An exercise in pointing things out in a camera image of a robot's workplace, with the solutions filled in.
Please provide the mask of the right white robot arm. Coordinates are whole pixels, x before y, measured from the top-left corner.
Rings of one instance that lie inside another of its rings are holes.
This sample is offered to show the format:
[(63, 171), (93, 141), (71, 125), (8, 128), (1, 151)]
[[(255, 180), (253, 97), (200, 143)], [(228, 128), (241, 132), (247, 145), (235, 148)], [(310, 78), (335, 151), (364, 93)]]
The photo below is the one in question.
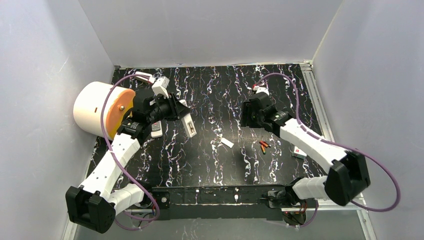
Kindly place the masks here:
[(287, 111), (277, 110), (265, 92), (244, 101), (242, 127), (264, 129), (300, 148), (326, 172), (322, 177), (300, 177), (285, 185), (276, 199), (291, 204), (306, 199), (329, 199), (345, 206), (371, 184), (365, 156), (326, 143)]

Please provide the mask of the white battery cover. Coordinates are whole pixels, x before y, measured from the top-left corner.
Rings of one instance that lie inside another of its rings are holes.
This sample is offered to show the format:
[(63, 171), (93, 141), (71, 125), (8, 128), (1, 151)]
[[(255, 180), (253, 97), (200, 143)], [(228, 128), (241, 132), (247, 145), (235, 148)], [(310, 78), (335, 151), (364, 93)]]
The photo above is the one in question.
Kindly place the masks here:
[(220, 139), (220, 142), (221, 142), (223, 145), (225, 145), (225, 146), (229, 147), (230, 149), (232, 149), (232, 148), (233, 148), (233, 146), (234, 146), (234, 143), (233, 143), (233, 142), (231, 142), (230, 140), (228, 140), (228, 139), (226, 139), (226, 138), (224, 138), (224, 137)]

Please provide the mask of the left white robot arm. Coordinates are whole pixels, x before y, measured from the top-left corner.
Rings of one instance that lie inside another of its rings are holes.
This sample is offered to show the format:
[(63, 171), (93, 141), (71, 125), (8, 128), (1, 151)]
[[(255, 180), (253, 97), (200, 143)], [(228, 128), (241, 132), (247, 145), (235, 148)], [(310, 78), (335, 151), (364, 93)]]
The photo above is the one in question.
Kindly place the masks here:
[(101, 116), (103, 104), (109, 96), (109, 89), (84, 88), (75, 100), (75, 121), (81, 129), (105, 137), (108, 151), (80, 186), (70, 187), (65, 194), (70, 221), (101, 234), (109, 230), (117, 214), (150, 197), (138, 180), (117, 191), (113, 191), (113, 187), (129, 160), (150, 135), (152, 124), (181, 120), (186, 134), (189, 137), (195, 134), (191, 110), (185, 100), (177, 99), (173, 93), (168, 96), (158, 94), (144, 99), (138, 108), (134, 108), (136, 93), (126, 89), (111, 105), (112, 109), (117, 109), (124, 104), (124, 110), (117, 113), (118, 128), (115, 136), (110, 137), (104, 130)]

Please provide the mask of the white slim remote control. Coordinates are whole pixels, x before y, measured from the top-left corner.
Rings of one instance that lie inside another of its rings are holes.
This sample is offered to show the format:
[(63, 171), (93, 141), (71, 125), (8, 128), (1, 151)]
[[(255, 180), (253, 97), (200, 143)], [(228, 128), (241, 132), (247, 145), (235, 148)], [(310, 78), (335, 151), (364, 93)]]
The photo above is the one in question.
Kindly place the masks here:
[[(179, 101), (188, 107), (186, 100), (181, 99)], [(194, 126), (194, 122), (191, 117), (191, 109), (190, 109), (190, 113), (187, 114), (185, 117), (183, 117), (181, 121), (183, 123), (184, 129), (188, 138), (192, 138), (193, 136), (197, 134), (197, 131)]]

